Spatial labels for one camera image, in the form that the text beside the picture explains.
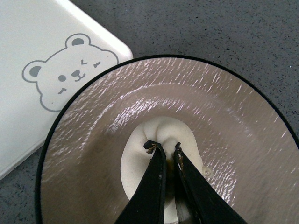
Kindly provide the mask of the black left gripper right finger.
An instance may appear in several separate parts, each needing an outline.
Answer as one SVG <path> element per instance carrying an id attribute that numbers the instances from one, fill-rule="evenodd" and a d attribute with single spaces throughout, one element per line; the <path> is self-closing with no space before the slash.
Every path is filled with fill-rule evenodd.
<path id="1" fill-rule="evenodd" d="M 180 224 L 245 224 L 211 187 L 180 147 L 175 146 L 175 203 Z"/>

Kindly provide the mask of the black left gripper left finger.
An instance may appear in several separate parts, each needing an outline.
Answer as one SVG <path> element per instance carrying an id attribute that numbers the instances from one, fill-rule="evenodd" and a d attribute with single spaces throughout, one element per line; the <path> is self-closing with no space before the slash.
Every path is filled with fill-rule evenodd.
<path id="1" fill-rule="evenodd" d="M 162 145 L 149 140 L 143 147 L 153 153 L 150 163 L 116 224 L 163 224 L 166 193 L 166 155 Z"/>

